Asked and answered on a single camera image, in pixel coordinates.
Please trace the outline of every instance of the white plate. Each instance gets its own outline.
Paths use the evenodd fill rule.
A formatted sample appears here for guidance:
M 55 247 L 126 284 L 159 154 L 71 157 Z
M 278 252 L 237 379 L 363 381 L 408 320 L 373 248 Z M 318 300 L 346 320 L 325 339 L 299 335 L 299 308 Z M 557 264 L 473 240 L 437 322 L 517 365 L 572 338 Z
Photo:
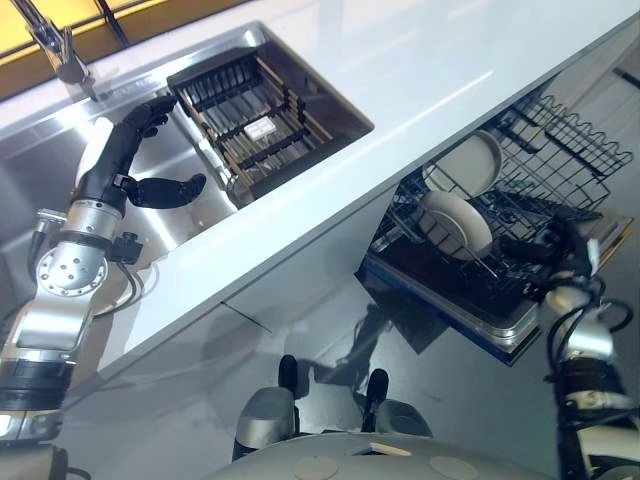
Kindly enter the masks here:
M 493 135 L 476 130 L 436 164 L 422 167 L 422 179 L 429 190 L 452 192 L 469 199 L 493 186 L 502 161 L 502 148 Z
M 428 192 L 420 201 L 420 228 L 440 251 L 458 260 L 473 260 L 491 252 L 493 236 L 482 215 L 466 200 L 449 192 Z

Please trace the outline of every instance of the dish rack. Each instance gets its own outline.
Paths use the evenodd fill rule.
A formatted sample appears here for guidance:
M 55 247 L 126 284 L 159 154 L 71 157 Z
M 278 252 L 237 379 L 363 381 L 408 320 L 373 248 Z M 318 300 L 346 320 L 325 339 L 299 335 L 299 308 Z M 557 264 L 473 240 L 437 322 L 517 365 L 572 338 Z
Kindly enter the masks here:
M 608 141 L 604 133 L 595 131 L 593 125 L 556 104 L 553 97 L 540 98 L 537 92 L 508 107 L 481 129 L 500 142 L 504 156 L 500 175 L 489 191 L 473 197 L 438 167 L 438 160 L 457 145 L 428 162 L 426 171 L 433 174 L 437 170 L 448 178 L 448 191 L 468 199 L 486 220 L 494 240 L 509 236 L 542 241 L 549 220 L 560 212 L 576 222 L 599 218 L 595 209 L 610 193 L 604 180 L 633 158 L 631 153 L 621 151 L 618 143 Z M 518 282 L 523 286 L 523 279 L 535 274 L 536 267 L 519 264 L 495 248 L 479 258 L 457 240 L 455 232 L 431 235 L 432 240 L 439 239 L 433 244 L 419 226 L 421 216 L 427 214 L 419 202 L 427 192 L 423 167 L 401 181 L 371 250 L 384 252 L 406 237 L 412 244 L 423 244 L 420 251 L 432 255 L 447 276 L 462 280 L 460 284 L 467 291 L 482 291 L 489 297 L 513 293 Z M 438 223 L 433 228 L 446 230 Z M 452 237 L 459 250 L 447 255 L 438 246 L 450 243 Z M 463 249 L 469 260 L 453 258 Z
M 228 192 L 236 180 L 260 191 L 334 138 L 256 49 L 216 57 L 170 77 L 168 85 L 237 175 Z

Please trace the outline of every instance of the wire dish rack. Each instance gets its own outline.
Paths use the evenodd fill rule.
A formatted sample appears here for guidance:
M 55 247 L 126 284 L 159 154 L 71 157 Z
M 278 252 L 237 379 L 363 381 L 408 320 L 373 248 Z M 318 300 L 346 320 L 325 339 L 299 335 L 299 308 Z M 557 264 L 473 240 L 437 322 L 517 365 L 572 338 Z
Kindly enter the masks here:
M 446 185 L 443 189 L 468 199 L 489 225 L 494 240 L 509 236 L 543 241 L 545 226 L 559 212 L 576 222 L 599 218 L 595 209 L 610 193 L 604 180 L 633 158 L 577 114 L 567 113 L 553 97 L 540 98 L 535 92 L 481 129 L 500 142 L 504 157 L 499 177 L 489 191 L 473 197 L 438 166 L 438 160 L 455 146 L 428 162 L 424 175 L 437 171 L 438 178 L 447 178 L 449 181 L 441 182 Z M 432 255 L 446 268 L 448 277 L 457 276 L 465 285 L 461 288 L 489 296 L 512 292 L 514 282 L 522 284 L 523 278 L 535 273 L 534 267 L 518 264 L 496 248 L 480 258 L 463 245 L 459 233 L 435 218 L 428 223 L 441 233 L 423 232 L 419 223 L 428 213 L 419 203 L 428 191 L 423 167 L 402 180 L 374 236 L 374 252 L 383 252 L 406 237 L 412 244 L 422 244 L 420 252 Z M 445 242 L 448 248 L 442 250 L 448 254 L 439 248 Z
M 247 188 L 333 139 L 255 50 L 169 78 L 169 86 Z

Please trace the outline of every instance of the kitchen counter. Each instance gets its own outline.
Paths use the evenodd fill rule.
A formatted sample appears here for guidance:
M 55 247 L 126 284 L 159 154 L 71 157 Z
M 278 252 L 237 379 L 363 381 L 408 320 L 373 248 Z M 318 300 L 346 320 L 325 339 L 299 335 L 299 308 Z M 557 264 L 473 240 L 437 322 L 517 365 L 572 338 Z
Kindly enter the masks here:
M 636 0 L 260 0 L 96 62 L 100 91 L 100 81 L 259 20 L 375 126 L 157 261 L 153 287 L 113 320 L 101 375 L 205 315 L 637 13 Z M 67 97 L 52 81 L 3 102 L 0 137 Z

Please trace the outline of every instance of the faucet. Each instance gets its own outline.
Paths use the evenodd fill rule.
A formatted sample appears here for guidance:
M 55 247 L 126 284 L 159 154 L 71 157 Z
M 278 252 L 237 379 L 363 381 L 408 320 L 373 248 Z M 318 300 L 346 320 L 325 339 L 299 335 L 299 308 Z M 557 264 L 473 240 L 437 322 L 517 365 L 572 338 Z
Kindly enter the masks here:
M 95 80 L 73 49 L 71 28 L 59 30 L 31 0 L 11 0 L 11 3 L 24 17 L 27 30 L 47 55 L 56 76 L 68 85 L 79 85 L 87 96 L 97 101 L 93 90 Z

